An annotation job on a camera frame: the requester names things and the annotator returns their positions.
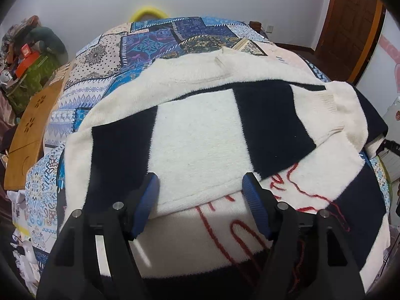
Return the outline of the black white striped sweater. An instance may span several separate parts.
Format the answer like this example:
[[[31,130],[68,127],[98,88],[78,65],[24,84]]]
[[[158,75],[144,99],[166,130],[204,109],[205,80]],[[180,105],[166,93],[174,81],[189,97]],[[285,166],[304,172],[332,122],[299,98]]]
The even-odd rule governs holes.
[[[64,151],[66,209],[96,213],[153,172],[159,197],[131,250],[152,299],[253,299],[269,243],[241,192],[252,172],[296,210],[328,210],[365,289],[390,243],[361,157],[388,132],[345,82],[222,48],[159,59],[91,109]]]

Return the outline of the pile of clothes and boxes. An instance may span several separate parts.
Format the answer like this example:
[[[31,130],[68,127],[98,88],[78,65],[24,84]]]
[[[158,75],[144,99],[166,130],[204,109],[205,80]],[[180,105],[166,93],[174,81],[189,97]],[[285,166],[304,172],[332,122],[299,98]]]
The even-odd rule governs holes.
[[[42,26],[38,15],[11,26],[1,39],[1,70],[18,78],[17,68],[30,54],[53,56],[59,65],[69,59],[67,48],[55,32]]]

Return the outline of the floor clutter papers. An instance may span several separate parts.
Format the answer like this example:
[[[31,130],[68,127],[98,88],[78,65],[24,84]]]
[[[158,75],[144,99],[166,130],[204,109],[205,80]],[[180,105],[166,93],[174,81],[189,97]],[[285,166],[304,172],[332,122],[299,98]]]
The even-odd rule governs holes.
[[[10,242],[15,263],[29,293],[35,298],[44,267],[37,259],[31,240],[25,191],[8,190],[6,197],[11,201],[11,220],[15,227]]]

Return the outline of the wooden lap desk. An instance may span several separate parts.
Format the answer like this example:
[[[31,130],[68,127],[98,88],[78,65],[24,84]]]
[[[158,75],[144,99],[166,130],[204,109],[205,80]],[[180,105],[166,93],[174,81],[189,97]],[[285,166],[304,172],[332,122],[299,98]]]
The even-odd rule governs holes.
[[[9,149],[5,190],[25,188],[27,173],[43,151],[46,125],[62,88],[63,81],[58,80],[31,97]]]

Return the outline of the green laundry basket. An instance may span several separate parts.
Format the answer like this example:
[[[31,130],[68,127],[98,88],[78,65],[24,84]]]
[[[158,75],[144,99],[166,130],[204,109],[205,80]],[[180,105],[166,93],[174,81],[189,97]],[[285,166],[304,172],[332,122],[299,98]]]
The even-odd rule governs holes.
[[[8,102],[17,115],[25,111],[31,97],[43,89],[59,67],[60,64],[54,55],[50,53],[41,55],[28,67],[21,78],[9,87],[3,88]]]

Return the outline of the blue patchwork bed quilt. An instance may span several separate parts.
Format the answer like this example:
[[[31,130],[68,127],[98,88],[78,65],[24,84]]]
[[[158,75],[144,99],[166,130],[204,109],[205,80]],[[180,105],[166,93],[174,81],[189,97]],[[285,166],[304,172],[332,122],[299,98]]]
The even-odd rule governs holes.
[[[67,138],[86,115],[116,88],[129,83],[159,59],[210,53],[229,48],[267,56],[316,78],[330,80],[315,65],[277,47],[250,27],[212,17],[184,17],[133,22],[114,27],[86,45],[74,59],[49,130],[60,124],[60,137],[46,136],[51,150],[28,172],[25,185],[28,226],[33,245],[50,252],[67,220],[65,149]]]

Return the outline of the brown wooden door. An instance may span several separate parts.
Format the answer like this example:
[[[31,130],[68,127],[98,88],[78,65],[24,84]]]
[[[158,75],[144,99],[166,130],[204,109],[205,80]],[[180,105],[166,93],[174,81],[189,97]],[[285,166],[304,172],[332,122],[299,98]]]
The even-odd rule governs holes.
[[[377,44],[385,13],[380,0],[329,0],[315,53],[330,79],[357,84]]]

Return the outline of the yellow foam tube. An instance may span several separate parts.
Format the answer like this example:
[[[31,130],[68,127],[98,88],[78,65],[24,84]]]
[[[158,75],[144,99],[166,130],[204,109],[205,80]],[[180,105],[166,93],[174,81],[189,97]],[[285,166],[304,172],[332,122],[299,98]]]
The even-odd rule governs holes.
[[[146,17],[151,17],[152,19],[160,20],[168,18],[169,15],[167,15],[164,11],[161,11],[156,7],[145,5],[144,7],[141,7],[138,10],[136,10],[130,16],[129,21],[131,23],[140,22]]]

